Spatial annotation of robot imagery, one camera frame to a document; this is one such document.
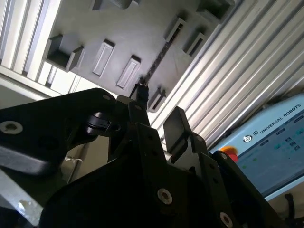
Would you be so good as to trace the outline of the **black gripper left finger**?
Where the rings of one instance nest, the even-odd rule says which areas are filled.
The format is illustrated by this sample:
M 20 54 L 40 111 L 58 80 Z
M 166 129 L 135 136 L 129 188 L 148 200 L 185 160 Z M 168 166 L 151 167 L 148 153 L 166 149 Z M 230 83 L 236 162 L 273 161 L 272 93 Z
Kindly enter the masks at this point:
M 98 136 L 110 139 L 109 164 L 94 175 L 136 169 L 166 172 L 158 133 L 141 103 L 94 88 L 0 112 L 0 166 L 32 176 L 58 171 L 67 153 Z

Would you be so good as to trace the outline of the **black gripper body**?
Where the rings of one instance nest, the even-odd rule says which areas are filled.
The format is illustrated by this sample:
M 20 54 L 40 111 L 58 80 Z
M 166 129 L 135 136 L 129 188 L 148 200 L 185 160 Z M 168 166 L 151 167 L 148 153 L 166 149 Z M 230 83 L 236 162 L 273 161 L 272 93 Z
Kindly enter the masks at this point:
M 238 223 L 214 161 L 198 178 L 163 163 L 144 168 L 117 159 L 55 193 L 41 228 L 235 228 Z

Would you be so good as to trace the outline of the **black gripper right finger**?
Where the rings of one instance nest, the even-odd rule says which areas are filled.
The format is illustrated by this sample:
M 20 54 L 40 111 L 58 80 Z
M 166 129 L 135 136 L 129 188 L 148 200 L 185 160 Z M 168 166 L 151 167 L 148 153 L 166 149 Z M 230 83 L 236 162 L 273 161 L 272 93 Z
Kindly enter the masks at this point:
M 283 228 L 285 223 L 223 151 L 210 153 L 175 107 L 164 123 L 175 170 L 188 170 L 187 219 L 148 221 L 150 228 Z

